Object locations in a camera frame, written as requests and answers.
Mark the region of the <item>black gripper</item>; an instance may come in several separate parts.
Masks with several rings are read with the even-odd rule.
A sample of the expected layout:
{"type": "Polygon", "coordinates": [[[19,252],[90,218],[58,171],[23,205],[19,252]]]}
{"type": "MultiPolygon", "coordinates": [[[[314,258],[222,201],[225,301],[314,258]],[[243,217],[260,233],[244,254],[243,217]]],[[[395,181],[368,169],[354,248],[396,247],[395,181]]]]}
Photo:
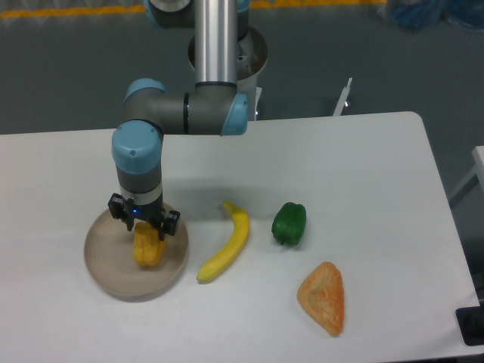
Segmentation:
{"type": "Polygon", "coordinates": [[[121,194],[112,194],[108,201],[108,209],[113,219],[118,219],[131,231],[135,219],[149,222],[157,230],[158,240],[165,240],[166,235],[174,236],[181,213],[176,210],[164,211],[163,194],[155,201],[140,205],[132,198],[126,200],[121,194]]]}

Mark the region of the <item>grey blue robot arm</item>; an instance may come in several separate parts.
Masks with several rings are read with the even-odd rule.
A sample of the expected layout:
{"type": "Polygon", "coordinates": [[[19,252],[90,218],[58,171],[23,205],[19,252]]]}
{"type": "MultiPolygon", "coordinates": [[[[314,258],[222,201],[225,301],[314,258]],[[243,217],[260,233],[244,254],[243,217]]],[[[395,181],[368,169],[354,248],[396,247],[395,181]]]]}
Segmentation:
{"type": "Polygon", "coordinates": [[[162,240],[176,233],[180,213],[163,206],[162,147],[165,135],[242,135],[249,101],[237,90],[237,42],[246,27],[239,18],[247,1],[145,1],[158,26],[193,27],[194,91],[169,95],[154,79],[135,80],[123,102],[123,123],[111,153],[120,192],[108,201],[114,219],[132,229],[147,222],[162,240]]]}

